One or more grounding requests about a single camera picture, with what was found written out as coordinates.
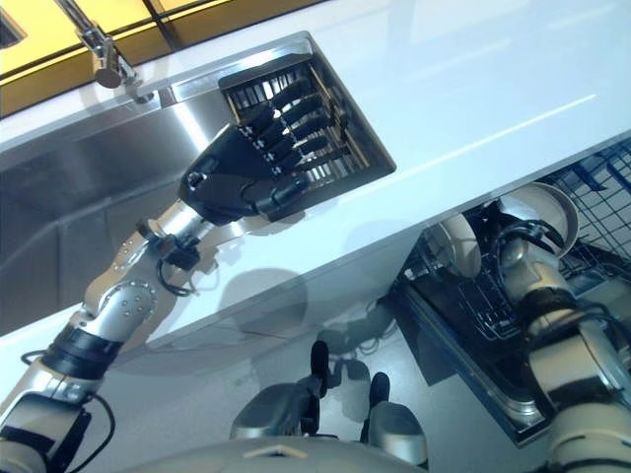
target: dishwasher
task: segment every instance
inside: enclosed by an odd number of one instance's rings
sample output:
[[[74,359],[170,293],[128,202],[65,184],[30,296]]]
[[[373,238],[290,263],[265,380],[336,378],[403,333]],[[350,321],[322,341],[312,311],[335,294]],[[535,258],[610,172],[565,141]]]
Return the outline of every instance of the dishwasher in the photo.
[[[547,213],[542,220],[563,227],[567,237],[558,254],[573,293],[606,304],[631,327],[630,181],[631,138],[601,146],[424,230],[390,290],[392,303],[447,355],[517,445],[539,437],[550,419],[537,409],[521,375],[523,329],[496,276],[486,238],[490,209],[528,202]],[[629,369],[628,345],[618,353]]]

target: wire rack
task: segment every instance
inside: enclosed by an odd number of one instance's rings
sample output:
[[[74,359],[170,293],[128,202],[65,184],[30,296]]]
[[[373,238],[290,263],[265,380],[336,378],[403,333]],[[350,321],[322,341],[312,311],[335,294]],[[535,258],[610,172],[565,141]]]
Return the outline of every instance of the wire rack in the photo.
[[[631,262],[631,139],[610,146],[546,179],[570,196],[581,216],[579,244],[563,270],[604,273]]]
[[[561,260],[561,272],[573,279],[595,273],[604,281],[631,274],[631,139],[594,153],[542,179],[558,187],[574,202],[580,215],[579,239]],[[480,208],[464,213],[474,227]],[[474,279],[452,277],[446,268],[431,260],[427,244],[431,233],[419,240],[424,267],[440,279],[447,295],[442,312],[459,311],[473,320],[488,341],[509,340],[521,332],[511,304],[498,285],[493,259],[482,254],[482,270]]]

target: stainless steel sink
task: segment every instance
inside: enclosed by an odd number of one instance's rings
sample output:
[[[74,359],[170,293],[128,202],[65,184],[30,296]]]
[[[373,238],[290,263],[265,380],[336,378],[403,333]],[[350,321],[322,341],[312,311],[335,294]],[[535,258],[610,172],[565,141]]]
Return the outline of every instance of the stainless steel sink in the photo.
[[[320,94],[330,146],[305,156],[304,210],[394,170],[308,34],[227,58],[190,78],[0,153],[0,333],[78,302],[140,217],[175,199],[183,171],[228,121],[298,77]]]

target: dish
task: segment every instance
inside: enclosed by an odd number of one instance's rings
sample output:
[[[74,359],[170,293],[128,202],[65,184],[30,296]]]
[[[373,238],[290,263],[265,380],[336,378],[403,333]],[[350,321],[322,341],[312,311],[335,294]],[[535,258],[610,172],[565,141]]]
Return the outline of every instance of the dish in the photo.
[[[480,272],[480,247],[463,214],[454,215],[428,229],[426,240],[436,259],[453,274],[474,278]]]
[[[563,237],[565,243],[563,247],[557,246],[548,238],[544,241],[550,245],[557,256],[565,255],[574,246],[579,236],[579,211],[567,194],[552,185],[532,182],[509,192],[500,200],[505,197],[524,202],[536,212],[540,220],[556,229]]]

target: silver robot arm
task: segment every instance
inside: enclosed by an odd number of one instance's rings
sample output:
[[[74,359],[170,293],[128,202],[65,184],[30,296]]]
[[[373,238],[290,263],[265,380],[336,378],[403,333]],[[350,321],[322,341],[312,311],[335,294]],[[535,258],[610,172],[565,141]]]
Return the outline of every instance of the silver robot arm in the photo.
[[[81,308],[0,404],[0,471],[65,471],[90,422],[83,405],[121,346],[152,316],[159,292],[191,293],[169,284],[165,272],[192,269],[200,259],[196,245],[213,226],[272,214],[304,193],[309,181],[295,170],[301,147],[287,132],[289,114],[278,110],[307,94],[305,87],[297,81],[247,122],[227,125],[186,171],[173,206],[137,225],[88,287]],[[295,121],[303,115],[291,114]]]
[[[631,471],[631,378],[606,333],[619,322],[606,307],[576,300],[537,238],[506,234],[502,246],[501,278],[526,331],[526,371],[537,406],[553,418],[539,471]]]

